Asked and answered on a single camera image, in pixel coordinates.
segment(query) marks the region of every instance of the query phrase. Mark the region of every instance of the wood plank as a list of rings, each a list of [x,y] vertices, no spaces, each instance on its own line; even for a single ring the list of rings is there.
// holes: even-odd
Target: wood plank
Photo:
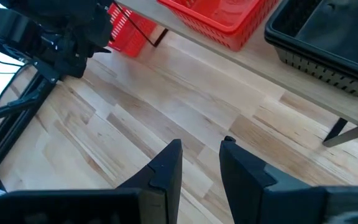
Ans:
[[[240,52],[232,52],[220,44],[191,30],[165,6],[155,0],[118,0],[123,6],[158,22],[175,33],[200,44],[214,53],[282,86],[316,105],[358,124],[358,98],[329,86],[279,61],[274,48],[264,41],[264,24],[259,26]]]

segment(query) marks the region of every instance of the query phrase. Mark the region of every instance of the table leg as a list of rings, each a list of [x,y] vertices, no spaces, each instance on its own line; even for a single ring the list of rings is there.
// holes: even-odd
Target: table leg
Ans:
[[[323,141],[323,145],[326,147],[333,147],[339,144],[351,141],[358,138],[358,127],[347,131],[343,134],[339,134],[343,127],[346,125],[347,121],[343,118],[339,118],[338,122],[334,125],[333,129],[327,135],[326,139]]]
[[[150,43],[151,45],[153,45],[154,47],[157,47],[161,40],[165,37],[165,35],[168,32],[167,28],[164,28],[164,31],[160,34],[160,36],[158,37],[158,39],[153,43],[147,36],[146,34],[143,33],[143,31],[136,25],[136,23],[124,12],[124,10],[122,9],[121,6],[118,5],[118,3],[116,1],[112,2],[117,8],[118,10],[120,10],[120,12],[122,13],[122,15],[135,27],[135,29],[137,29],[140,34],[142,34],[142,36],[147,40],[148,43]]]

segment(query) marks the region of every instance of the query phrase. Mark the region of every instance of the red basket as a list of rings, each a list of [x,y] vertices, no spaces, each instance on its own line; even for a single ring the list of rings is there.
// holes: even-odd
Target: red basket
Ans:
[[[238,51],[278,0],[157,0],[192,29]]]
[[[148,37],[157,26],[156,23],[141,17],[140,15],[122,7],[125,14]],[[128,21],[127,17],[112,4],[108,13],[111,15],[113,29],[111,35],[114,41],[109,42],[109,47],[122,52],[130,57],[136,57],[146,43],[144,36]]]

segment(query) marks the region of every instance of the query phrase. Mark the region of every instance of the black metal leg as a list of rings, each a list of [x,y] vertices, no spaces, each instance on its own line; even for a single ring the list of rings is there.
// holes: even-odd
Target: black metal leg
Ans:
[[[142,36],[147,40],[148,43],[150,43],[151,45],[153,45],[154,47],[157,47],[161,40],[165,37],[165,35],[167,34],[167,32],[169,31],[167,28],[164,29],[164,31],[160,34],[160,36],[158,37],[158,39],[153,43],[144,33],[143,31],[135,24],[134,21],[132,21],[132,19],[124,12],[124,10],[122,9],[121,6],[118,5],[118,3],[116,1],[112,2],[122,13],[122,15],[124,15],[124,17],[140,32],[140,34],[142,34]]]
[[[326,139],[324,139],[324,142],[338,136],[346,124],[347,121],[345,119],[339,118],[339,120],[336,122],[332,130],[328,133]]]
[[[165,28],[164,31],[162,31],[162,33],[160,34],[158,39],[154,42],[154,44],[153,44],[154,47],[158,47],[158,45],[160,44],[161,40],[165,37],[165,35],[167,34],[168,31],[169,30],[167,28]]]
[[[334,125],[331,132],[327,135],[327,138],[323,141],[323,145],[326,147],[333,147],[351,141],[353,139],[357,139],[358,127],[338,135],[342,131],[346,123],[347,121],[345,119],[340,118],[338,122]]]
[[[14,143],[18,140],[31,119],[35,116],[42,103],[55,87],[55,83],[50,83],[44,76],[37,72],[34,78],[21,95],[21,99],[31,96],[37,90],[38,97],[31,107],[25,108],[20,112],[13,111],[0,124],[0,163],[11,150]]]
[[[7,106],[0,107],[0,118],[14,113],[20,113],[28,108],[31,108],[37,102],[37,95],[31,96],[31,98],[19,99],[8,103]]]

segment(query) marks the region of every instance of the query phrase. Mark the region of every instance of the black plastic basket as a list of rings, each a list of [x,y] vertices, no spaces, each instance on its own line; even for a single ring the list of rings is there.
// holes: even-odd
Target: black plastic basket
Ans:
[[[335,46],[330,52],[300,37],[306,24],[316,18],[318,7],[324,4],[335,10],[336,2],[338,0],[284,0],[266,23],[265,39],[275,46],[282,62],[358,96],[358,55],[346,58],[335,50],[347,46]]]

